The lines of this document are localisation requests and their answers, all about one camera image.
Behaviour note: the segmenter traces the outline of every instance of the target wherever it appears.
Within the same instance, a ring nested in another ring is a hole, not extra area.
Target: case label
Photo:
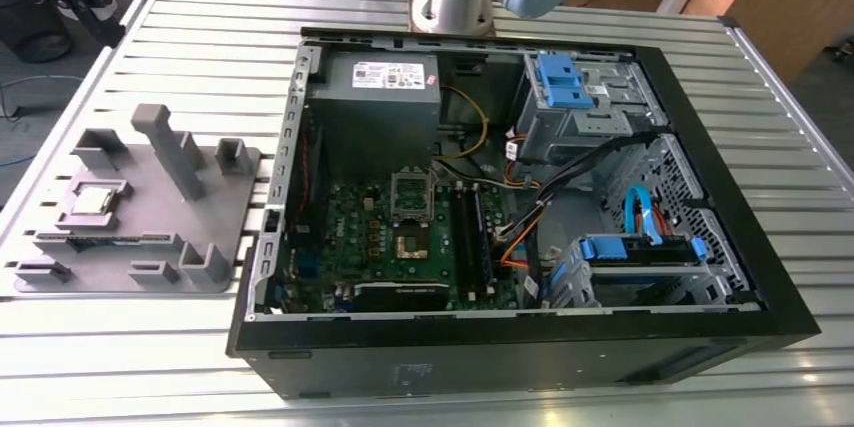
[[[353,66],[353,86],[357,89],[425,90],[425,65],[359,62]]]

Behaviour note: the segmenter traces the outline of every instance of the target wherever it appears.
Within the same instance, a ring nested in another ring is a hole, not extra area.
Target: orange wire
[[[515,160],[511,160],[510,162],[507,162],[507,167],[505,168],[505,183],[507,185],[521,186],[521,185],[525,185],[525,182],[519,182],[518,180],[514,180],[513,177],[510,176],[510,170],[513,169],[513,166],[515,165],[515,163],[517,163]],[[534,180],[531,181],[531,185],[539,189],[542,184],[537,180]]]
[[[505,262],[507,262],[507,259],[510,258],[510,254],[513,254],[513,251],[517,249],[517,246],[519,245],[519,243],[522,242],[522,240],[525,239],[525,237],[531,233],[531,230],[534,229],[534,226],[537,225],[537,223],[539,222],[539,219],[543,218],[543,215],[546,213],[542,212],[537,218],[534,219],[534,221],[531,222],[531,225],[527,226],[527,228],[522,231],[522,234],[519,235],[519,237],[517,237],[517,240],[514,240],[513,244],[510,245],[510,248],[507,249],[507,252],[505,252],[505,255],[502,255],[502,264],[505,264]]]
[[[522,262],[507,261],[502,265],[507,267],[515,267],[517,269],[529,270],[529,264],[523,264]]]

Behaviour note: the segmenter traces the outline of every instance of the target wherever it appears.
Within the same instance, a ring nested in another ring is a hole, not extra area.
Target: aluminum table
[[[672,386],[285,402],[226,357],[236,294],[19,294],[11,259],[39,254],[32,230],[79,166],[84,128],[130,125],[139,103],[172,110],[199,145],[241,136],[265,177],[302,26],[403,30],[405,0],[135,0],[0,213],[0,423],[170,425],[841,425],[854,423],[854,177],[738,29],[717,19],[561,8],[539,20],[497,11],[502,36],[661,48],[824,333]],[[243,239],[241,258],[251,237]]]

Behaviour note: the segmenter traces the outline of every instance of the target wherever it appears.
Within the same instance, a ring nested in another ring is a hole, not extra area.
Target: blue plastic clip
[[[573,57],[567,54],[541,54],[537,60],[549,107],[593,109],[595,104],[585,91],[585,76],[575,68]]]
[[[709,258],[709,249],[706,248],[706,242],[700,237],[692,239],[692,247],[694,247],[694,253],[697,258],[704,261]]]
[[[585,257],[585,260],[595,259],[597,251],[593,248],[593,242],[590,242],[590,240],[587,239],[582,240],[581,247],[582,247],[582,257]]]
[[[653,197],[646,187],[633,185],[626,193],[626,203],[623,204],[623,214],[626,216],[626,233],[635,233],[635,199],[641,200],[641,218],[643,219],[643,233],[653,239],[653,245],[661,245],[663,240],[655,230],[653,218]]]

